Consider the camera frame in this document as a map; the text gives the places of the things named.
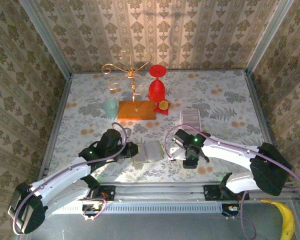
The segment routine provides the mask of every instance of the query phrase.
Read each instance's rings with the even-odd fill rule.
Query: patterned wallpaper
[[[254,76],[276,144],[300,175],[300,0],[294,0]]]
[[[0,0],[0,240],[15,186],[37,179],[65,79],[17,0]]]
[[[34,0],[72,72],[123,67],[120,50],[169,69],[243,69],[279,0]]]

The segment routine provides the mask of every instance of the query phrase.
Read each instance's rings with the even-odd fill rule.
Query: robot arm
[[[199,157],[203,157],[207,162],[210,161],[210,157],[214,157],[238,164],[246,168],[247,172],[228,173],[223,179],[226,182],[225,187],[232,193],[262,190],[273,196],[280,195],[288,173],[275,164],[253,154],[253,152],[261,153],[291,169],[291,165],[272,144],[263,143],[261,146],[245,146],[223,141],[208,133],[205,133],[205,135],[209,138],[205,138],[200,134],[193,136],[179,129],[172,138],[172,141],[179,147],[170,149],[170,159],[183,160],[182,165],[185,169],[195,169]],[[237,146],[246,150],[238,150],[238,148],[230,146]]]
[[[117,130],[108,129],[100,141],[96,141],[83,149],[78,157],[64,168],[31,185],[25,182],[19,184],[10,200],[8,214],[14,219],[21,203],[30,197],[16,217],[16,225],[21,232],[23,234],[31,233],[44,222],[47,216],[60,207],[72,201],[98,194],[100,184],[90,174],[109,161],[116,162],[117,159],[133,157],[138,153],[138,146],[128,142],[114,159],[84,163],[115,155],[123,148],[121,141],[121,134]],[[66,174],[61,174],[67,169],[69,170]]]

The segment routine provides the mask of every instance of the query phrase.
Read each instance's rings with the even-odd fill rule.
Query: floral tablecloth
[[[109,119],[101,105],[106,98],[131,101],[129,79],[120,80],[120,87],[110,91],[106,81],[122,73],[75,74],[54,147],[49,174],[71,162],[90,143],[117,119]],[[156,120],[121,121],[132,129],[130,141],[144,143],[159,140],[180,123],[180,110],[199,109],[202,130],[218,138],[245,145],[260,145],[264,139],[250,98],[243,70],[168,71],[160,78],[166,87],[166,99],[171,102],[169,115],[156,114]],[[145,86],[138,100],[148,100],[151,79],[136,77],[137,84]],[[168,140],[168,147],[176,147]],[[93,176],[100,182],[209,182],[220,181],[228,172],[240,173],[245,168],[211,158],[210,163],[198,162],[197,169],[183,169],[182,161],[164,160],[134,164],[122,159],[97,169]]]

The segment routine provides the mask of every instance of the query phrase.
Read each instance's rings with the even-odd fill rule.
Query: light green cup
[[[108,98],[102,103],[102,108],[109,118],[115,119],[118,116],[118,103],[114,98]]]

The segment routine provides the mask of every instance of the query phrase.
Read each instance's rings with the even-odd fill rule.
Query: wooden block
[[[153,101],[135,101],[138,111],[135,111],[133,101],[119,101],[118,120],[154,120],[156,103]]]

